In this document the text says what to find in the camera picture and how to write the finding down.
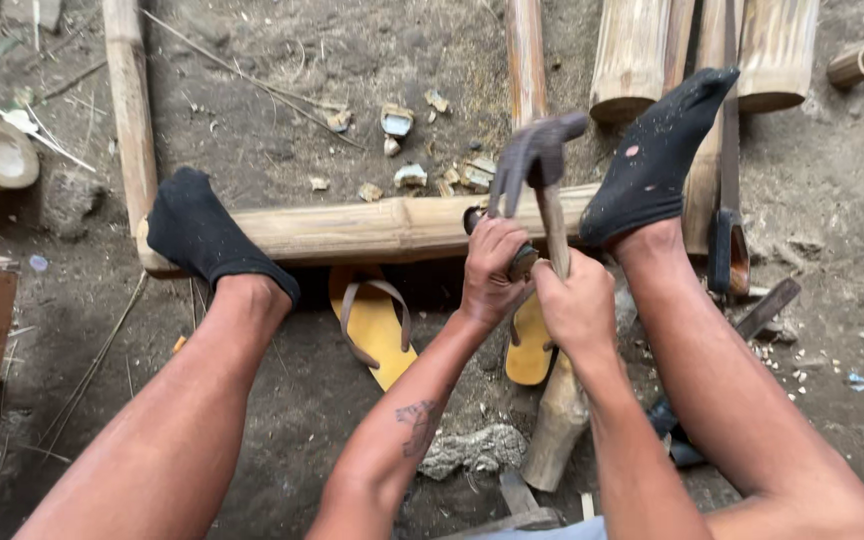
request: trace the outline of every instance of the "yellow flip-flop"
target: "yellow flip-flop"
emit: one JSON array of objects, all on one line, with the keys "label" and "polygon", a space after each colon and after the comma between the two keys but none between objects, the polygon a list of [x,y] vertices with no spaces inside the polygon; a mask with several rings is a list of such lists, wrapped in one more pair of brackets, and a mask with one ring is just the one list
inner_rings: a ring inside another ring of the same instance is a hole
[{"label": "yellow flip-flop", "polygon": [[509,347],[505,352],[509,380],[527,386],[544,381],[552,362],[551,339],[539,295],[533,291],[515,310],[509,324]]},{"label": "yellow flip-flop", "polygon": [[[402,295],[378,266],[333,266],[328,295],[352,355],[388,390],[418,357],[409,343],[411,319]],[[393,299],[402,305],[401,324]]]}]

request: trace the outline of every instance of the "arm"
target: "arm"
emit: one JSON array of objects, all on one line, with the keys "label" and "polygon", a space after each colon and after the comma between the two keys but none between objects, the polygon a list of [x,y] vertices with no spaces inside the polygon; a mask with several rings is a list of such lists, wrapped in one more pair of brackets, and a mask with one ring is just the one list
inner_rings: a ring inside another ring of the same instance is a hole
[{"label": "arm", "polygon": [[345,444],[307,538],[388,537],[466,362],[525,289],[505,277],[528,240],[505,219],[484,219],[468,240],[462,304]]},{"label": "arm", "polygon": [[565,282],[548,261],[536,264],[533,276],[549,335],[588,395],[608,537],[711,539],[616,352],[612,275],[572,250]]}]

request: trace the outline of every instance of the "soil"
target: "soil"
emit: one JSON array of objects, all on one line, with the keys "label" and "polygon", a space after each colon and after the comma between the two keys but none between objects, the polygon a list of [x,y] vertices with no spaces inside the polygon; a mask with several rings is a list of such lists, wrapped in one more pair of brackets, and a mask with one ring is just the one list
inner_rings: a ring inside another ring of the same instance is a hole
[{"label": "soil", "polygon": [[[95,0],[66,1],[58,35],[42,36],[46,50],[88,22],[95,7]],[[407,191],[396,190],[392,178],[410,163],[422,165],[434,180],[453,162],[498,157],[510,135],[504,23],[497,20],[502,7],[500,0],[159,0],[150,6],[153,13],[244,73],[321,101],[347,103],[353,118],[346,134],[368,148],[344,143],[150,23],[146,51],[159,174],[164,178],[178,166],[203,169],[222,202],[237,210],[365,204],[356,191],[366,181],[386,196],[439,196],[433,181]],[[599,2],[542,3],[553,113],[588,105],[600,9]],[[8,36],[21,44],[0,59],[0,106],[27,87],[41,96],[105,54],[101,16],[40,69],[29,68],[31,26],[0,16],[0,43]],[[743,118],[741,174],[756,255],[754,284],[769,287],[795,274],[802,285],[782,314],[798,332],[798,343],[774,345],[771,358],[780,364],[775,376],[795,392],[800,385],[791,372],[800,350],[807,359],[840,361],[839,374],[832,366],[810,372],[796,406],[864,482],[864,392],[845,381],[849,371],[864,376],[864,84],[842,92],[824,73],[844,46],[863,40],[864,0],[822,2],[808,98],[793,109]],[[430,124],[423,94],[432,89],[451,106]],[[416,112],[413,131],[392,158],[381,150],[378,116],[385,102]],[[34,109],[66,149],[98,172],[74,170],[39,146],[40,181],[0,193],[0,254],[22,267],[13,325],[34,327],[9,340],[17,360],[3,364],[0,538],[11,537],[67,467],[18,444],[37,444],[98,354],[141,273],[122,197],[108,72],[100,69]],[[600,181],[620,136],[620,130],[595,127],[570,143],[563,183]],[[473,141],[481,148],[471,150]],[[311,177],[330,179],[330,188],[313,192]],[[32,255],[44,257],[48,268],[33,269]],[[448,259],[384,268],[412,312],[424,313],[414,317],[416,349],[457,307],[461,264]],[[326,296],[328,269],[294,274],[303,302],[274,338],[252,388],[238,468],[210,538],[300,537],[344,441],[380,396],[340,337]],[[177,338],[192,333],[197,300],[188,287],[187,280],[149,282],[53,452],[74,459],[130,399],[130,384],[138,391],[148,383],[168,362]],[[647,407],[659,387],[653,360],[634,343],[641,337],[641,328],[633,327],[623,335],[621,351]],[[468,363],[442,419],[444,434],[468,434],[497,422],[531,433],[543,388],[517,387],[505,377],[507,338],[498,329]],[[691,469],[682,479],[702,511],[738,500],[712,467]],[[582,492],[597,497],[590,435],[582,436],[558,491],[538,500],[574,522],[581,519]],[[444,481],[420,476],[395,534],[451,534],[506,513],[494,473],[454,472]]]}]

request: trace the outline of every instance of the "black sock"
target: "black sock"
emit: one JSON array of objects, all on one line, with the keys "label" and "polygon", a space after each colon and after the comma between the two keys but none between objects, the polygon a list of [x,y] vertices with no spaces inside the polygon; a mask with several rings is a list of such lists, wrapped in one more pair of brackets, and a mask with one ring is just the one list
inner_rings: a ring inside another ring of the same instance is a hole
[{"label": "black sock", "polygon": [[158,187],[149,214],[149,247],[215,289],[219,278],[264,274],[299,303],[299,284],[246,238],[216,198],[209,175],[189,167]]},{"label": "black sock", "polygon": [[682,186],[738,69],[705,68],[653,104],[626,130],[602,187],[585,207],[579,236],[590,247],[682,215]]}]

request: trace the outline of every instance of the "hammer head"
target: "hammer head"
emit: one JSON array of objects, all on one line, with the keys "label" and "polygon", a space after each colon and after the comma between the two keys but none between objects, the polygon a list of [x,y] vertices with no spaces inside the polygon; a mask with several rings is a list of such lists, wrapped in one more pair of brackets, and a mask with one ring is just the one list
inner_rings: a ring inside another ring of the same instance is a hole
[{"label": "hammer head", "polygon": [[488,215],[497,215],[499,198],[504,194],[503,215],[514,216],[525,182],[533,189],[558,183],[566,170],[566,142],[581,137],[588,126],[589,117],[584,112],[571,112],[539,118],[516,131],[499,156],[488,190]]}]

